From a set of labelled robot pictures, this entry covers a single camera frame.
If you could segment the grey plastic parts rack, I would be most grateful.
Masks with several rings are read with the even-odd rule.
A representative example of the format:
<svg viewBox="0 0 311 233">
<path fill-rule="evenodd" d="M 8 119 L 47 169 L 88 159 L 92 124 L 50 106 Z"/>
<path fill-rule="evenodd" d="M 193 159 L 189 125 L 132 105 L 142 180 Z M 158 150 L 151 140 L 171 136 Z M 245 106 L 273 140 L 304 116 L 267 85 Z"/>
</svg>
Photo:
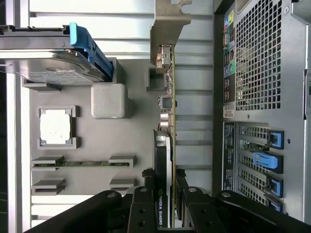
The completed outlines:
<svg viewBox="0 0 311 233">
<path fill-rule="evenodd" d="M 43 179 L 63 178 L 65 189 L 62 195 L 95 195 L 108 190 L 113 178 L 135 178 L 143 183 L 141 173 L 153 165 L 153 131 L 157 128 L 160 108 L 157 103 L 161 91 L 148 90 L 147 78 L 151 71 L 147 59 L 120 60 L 121 80 L 128 89 L 130 115 L 123 119 L 94 119 L 91 115 L 90 86 L 64 87 L 60 91 L 38 92 L 30 90 L 26 99 L 30 102 L 30 132 L 24 143 L 27 148 L 22 153 L 22 187 L 30 193 L 32 184 Z M 78 109 L 75 132 L 78 148 L 75 150 L 41 150 L 38 148 L 39 106 L 74 105 Z M 41 156 L 63 155 L 71 161 L 106 161 L 114 155 L 133 156 L 133 168 L 111 167 L 65 167 L 56 171 L 33 171 L 31 159 Z"/>
</svg>

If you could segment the silver CPU chip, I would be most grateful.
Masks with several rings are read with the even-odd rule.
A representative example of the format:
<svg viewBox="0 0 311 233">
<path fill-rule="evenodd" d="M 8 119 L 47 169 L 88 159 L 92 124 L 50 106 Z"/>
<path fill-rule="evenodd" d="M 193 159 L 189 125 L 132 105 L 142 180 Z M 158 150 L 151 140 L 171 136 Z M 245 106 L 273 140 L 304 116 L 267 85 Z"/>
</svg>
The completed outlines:
<svg viewBox="0 0 311 233">
<path fill-rule="evenodd" d="M 40 139 L 44 146 L 66 145 L 71 140 L 71 116 L 65 109 L 47 109 L 40 116 Z"/>
</svg>

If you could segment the black and silver PC case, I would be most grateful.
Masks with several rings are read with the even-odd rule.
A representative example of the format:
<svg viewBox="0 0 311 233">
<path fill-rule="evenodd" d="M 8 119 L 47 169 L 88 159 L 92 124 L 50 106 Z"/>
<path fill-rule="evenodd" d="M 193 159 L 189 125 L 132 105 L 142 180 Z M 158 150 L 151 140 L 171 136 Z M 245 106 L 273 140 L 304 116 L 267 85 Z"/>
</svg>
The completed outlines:
<svg viewBox="0 0 311 233">
<path fill-rule="evenodd" d="M 235 191 L 311 225 L 311 0 L 220 0 L 214 11 L 214 170 Z M 266 146 L 284 131 L 284 149 Z M 283 174 L 253 153 L 284 156 Z M 267 187 L 283 180 L 283 198 Z"/>
</svg>

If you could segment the hard disk with blue carrier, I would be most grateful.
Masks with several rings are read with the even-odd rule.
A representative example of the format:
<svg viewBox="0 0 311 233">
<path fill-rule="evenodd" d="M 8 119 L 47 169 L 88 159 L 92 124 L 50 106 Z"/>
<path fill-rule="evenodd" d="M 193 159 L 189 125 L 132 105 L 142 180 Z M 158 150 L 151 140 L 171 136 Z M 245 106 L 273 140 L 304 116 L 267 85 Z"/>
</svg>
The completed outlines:
<svg viewBox="0 0 311 233">
<path fill-rule="evenodd" d="M 114 67 L 88 30 L 0 26 L 0 72 L 57 86 L 112 82 Z"/>
</svg>

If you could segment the blue framed card latch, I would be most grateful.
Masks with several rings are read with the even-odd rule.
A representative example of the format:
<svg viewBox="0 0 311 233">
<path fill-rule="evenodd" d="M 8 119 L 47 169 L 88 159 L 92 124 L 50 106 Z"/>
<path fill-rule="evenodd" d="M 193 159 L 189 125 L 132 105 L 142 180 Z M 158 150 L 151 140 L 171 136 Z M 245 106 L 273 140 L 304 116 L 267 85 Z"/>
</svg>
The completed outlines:
<svg viewBox="0 0 311 233">
<path fill-rule="evenodd" d="M 266 139 L 266 146 L 277 150 L 284 149 L 284 131 L 268 130 Z"/>
<path fill-rule="evenodd" d="M 267 187 L 272 194 L 278 198 L 283 198 L 283 180 L 277 178 L 268 178 Z"/>
<path fill-rule="evenodd" d="M 267 199 L 268 201 L 268 206 L 270 208 L 273 208 L 274 210 L 282 213 L 283 212 L 283 203 L 276 200 L 276 199 Z"/>
</svg>

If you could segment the blue long card lever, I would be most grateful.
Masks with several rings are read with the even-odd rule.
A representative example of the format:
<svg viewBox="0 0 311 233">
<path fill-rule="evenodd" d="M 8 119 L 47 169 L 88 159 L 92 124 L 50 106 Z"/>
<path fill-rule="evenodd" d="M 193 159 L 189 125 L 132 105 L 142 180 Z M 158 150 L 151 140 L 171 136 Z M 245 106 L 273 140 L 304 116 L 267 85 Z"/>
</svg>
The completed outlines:
<svg viewBox="0 0 311 233">
<path fill-rule="evenodd" d="M 256 151 L 253 153 L 253 163 L 277 174 L 283 174 L 284 156 L 270 151 Z"/>
</svg>

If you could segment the green loose RAM stick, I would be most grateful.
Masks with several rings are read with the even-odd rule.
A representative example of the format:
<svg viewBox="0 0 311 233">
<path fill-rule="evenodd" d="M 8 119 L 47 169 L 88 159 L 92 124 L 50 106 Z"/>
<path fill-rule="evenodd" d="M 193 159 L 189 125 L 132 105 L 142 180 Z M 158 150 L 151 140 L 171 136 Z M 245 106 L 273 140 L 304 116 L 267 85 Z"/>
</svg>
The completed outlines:
<svg viewBox="0 0 311 233">
<path fill-rule="evenodd" d="M 100 166 L 129 167 L 130 163 L 127 162 L 110 163 L 108 161 L 61 161 L 54 164 L 34 164 L 33 168 L 100 167 Z"/>
</svg>

